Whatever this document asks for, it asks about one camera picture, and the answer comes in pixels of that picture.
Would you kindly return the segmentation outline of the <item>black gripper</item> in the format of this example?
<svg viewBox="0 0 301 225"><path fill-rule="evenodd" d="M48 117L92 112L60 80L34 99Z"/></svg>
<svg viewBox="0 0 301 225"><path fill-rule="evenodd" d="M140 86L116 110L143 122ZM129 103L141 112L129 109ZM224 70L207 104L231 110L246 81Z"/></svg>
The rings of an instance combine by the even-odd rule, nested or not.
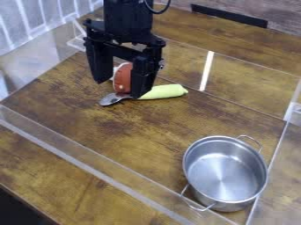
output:
<svg viewBox="0 0 301 225"><path fill-rule="evenodd" d="M112 57L132 58L131 96L141 97L153 85L165 41L151 33L151 18L85 19L84 47L96 83L112 77Z"/></svg>

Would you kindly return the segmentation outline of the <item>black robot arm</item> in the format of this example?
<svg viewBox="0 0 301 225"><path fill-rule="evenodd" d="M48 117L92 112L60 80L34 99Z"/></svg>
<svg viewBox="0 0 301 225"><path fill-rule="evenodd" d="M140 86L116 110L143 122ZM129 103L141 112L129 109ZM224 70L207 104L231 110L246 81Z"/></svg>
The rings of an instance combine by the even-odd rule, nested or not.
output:
<svg viewBox="0 0 301 225"><path fill-rule="evenodd" d="M153 0L102 0L102 21L82 21L85 37L82 45L92 79L102 83L112 77L112 58L132 63L132 98L145 94L161 69L161 49L165 41L151 33Z"/></svg>

